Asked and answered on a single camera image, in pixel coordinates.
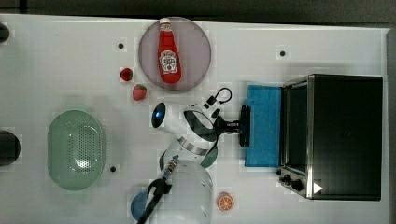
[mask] strainer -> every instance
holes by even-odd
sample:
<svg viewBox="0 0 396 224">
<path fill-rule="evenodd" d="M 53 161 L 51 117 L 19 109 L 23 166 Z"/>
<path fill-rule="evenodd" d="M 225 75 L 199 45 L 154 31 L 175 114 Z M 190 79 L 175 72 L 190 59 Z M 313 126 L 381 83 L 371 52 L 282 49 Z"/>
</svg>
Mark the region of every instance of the strainer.
<svg viewBox="0 0 396 224">
<path fill-rule="evenodd" d="M 49 175 L 63 189 L 89 187 L 103 171 L 105 152 L 101 125 L 83 111 L 64 112 L 49 126 Z"/>
</svg>

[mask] ketchup label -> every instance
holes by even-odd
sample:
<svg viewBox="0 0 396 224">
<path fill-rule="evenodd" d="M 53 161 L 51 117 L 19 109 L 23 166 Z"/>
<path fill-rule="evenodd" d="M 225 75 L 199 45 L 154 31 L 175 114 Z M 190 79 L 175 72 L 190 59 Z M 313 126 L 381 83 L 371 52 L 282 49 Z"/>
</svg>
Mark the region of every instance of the ketchup label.
<svg viewBox="0 0 396 224">
<path fill-rule="evenodd" d="M 166 31 L 166 32 L 172 31 L 171 24 L 168 23 L 161 24 L 160 31 Z"/>
<path fill-rule="evenodd" d="M 164 74 L 175 73 L 177 71 L 177 57 L 171 50 L 161 52 L 160 64 Z"/>
</svg>

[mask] blue cloth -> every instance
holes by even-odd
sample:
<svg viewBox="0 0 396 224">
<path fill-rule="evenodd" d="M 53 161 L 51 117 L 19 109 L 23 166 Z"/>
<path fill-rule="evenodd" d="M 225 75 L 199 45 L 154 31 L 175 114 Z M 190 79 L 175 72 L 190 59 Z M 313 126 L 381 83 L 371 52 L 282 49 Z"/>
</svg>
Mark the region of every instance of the blue cloth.
<svg viewBox="0 0 396 224">
<path fill-rule="evenodd" d="M 249 85 L 247 105 L 250 114 L 250 146 L 246 167 L 278 167 L 281 89 Z"/>
<path fill-rule="evenodd" d="M 131 203 L 131 213 L 136 221 L 138 221 L 145 212 L 147 199 L 148 199 L 147 190 L 143 190 L 134 197 L 134 200 Z"/>
</svg>

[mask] black container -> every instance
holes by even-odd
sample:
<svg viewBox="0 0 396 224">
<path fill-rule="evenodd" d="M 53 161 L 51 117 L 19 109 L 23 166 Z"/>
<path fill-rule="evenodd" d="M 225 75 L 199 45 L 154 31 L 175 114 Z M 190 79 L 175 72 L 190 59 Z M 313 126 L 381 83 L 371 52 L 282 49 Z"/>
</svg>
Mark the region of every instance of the black container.
<svg viewBox="0 0 396 224">
<path fill-rule="evenodd" d="M 10 165 L 21 153 L 21 144 L 18 138 L 9 132 L 0 132 L 0 166 Z"/>
<path fill-rule="evenodd" d="M 9 30 L 8 28 L 0 23 L 0 43 L 6 42 L 9 38 Z"/>
</svg>

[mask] ketchup bottle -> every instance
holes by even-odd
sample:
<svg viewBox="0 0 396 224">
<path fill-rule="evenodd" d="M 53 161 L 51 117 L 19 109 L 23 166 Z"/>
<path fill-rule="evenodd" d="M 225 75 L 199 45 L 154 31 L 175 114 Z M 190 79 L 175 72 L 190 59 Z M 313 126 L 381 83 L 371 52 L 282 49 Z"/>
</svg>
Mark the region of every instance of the ketchup bottle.
<svg viewBox="0 0 396 224">
<path fill-rule="evenodd" d="M 158 66 L 161 78 L 166 83 L 177 83 L 181 79 L 180 59 L 169 19 L 160 19 L 160 45 Z"/>
</svg>

